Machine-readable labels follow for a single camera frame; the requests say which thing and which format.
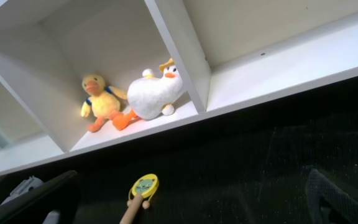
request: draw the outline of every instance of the wooden bead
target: wooden bead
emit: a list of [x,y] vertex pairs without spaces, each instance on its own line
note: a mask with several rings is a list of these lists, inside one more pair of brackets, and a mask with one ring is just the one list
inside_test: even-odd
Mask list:
[[150,202],[148,200],[146,200],[142,203],[142,206],[144,209],[148,209],[148,208],[150,208]]

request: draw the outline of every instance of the white round body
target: white round body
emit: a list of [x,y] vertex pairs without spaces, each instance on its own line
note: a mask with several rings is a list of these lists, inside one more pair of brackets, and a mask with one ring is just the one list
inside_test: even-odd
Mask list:
[[142,119],[156,118],[166,104],[175,102],[184,93],[180,76],[175,78],[140,78],[128,89],[128,102]]

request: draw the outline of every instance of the blue backpack strap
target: blue backpack strap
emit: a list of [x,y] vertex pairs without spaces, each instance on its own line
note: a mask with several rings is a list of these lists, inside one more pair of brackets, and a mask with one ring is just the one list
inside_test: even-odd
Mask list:
[[106,90],[106,92],[112,94],[112,91],[110,90],[110,88],[108,86],[104,87],[104,90]]
[[92,102],[90,101],[89,97],[85,100],[85,102],[86,102],[87,105],[90,105],[90,106],[92,105]]

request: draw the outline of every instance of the yellow duck plush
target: yellow duck plush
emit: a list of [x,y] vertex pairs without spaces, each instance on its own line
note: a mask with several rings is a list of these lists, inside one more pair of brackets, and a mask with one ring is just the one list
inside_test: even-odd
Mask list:
[[82,105],[81,116],[86,118],[92,109],[96,117],[94,124],[88,126],[88,131],[93,133],[99,131],[105,119],[113,120],[117,115],[122,114],[119,112],[120,102],[114,95],[126,100],[125,91],[106,86],[104,78],[96,74],[87,75],[82,81],[82,87],[90,97]]

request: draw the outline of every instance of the yellow hat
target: yellow hat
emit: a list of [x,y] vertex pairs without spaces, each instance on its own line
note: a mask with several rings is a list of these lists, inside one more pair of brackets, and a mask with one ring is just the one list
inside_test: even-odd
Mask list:
[[167,63],[164,63],[164,64],[160,65],[160,72],[164,73],[164,68],[169,67],[169,66],[174,65],[174,64],[175,63],[173,63],[173,59],[170,58]]

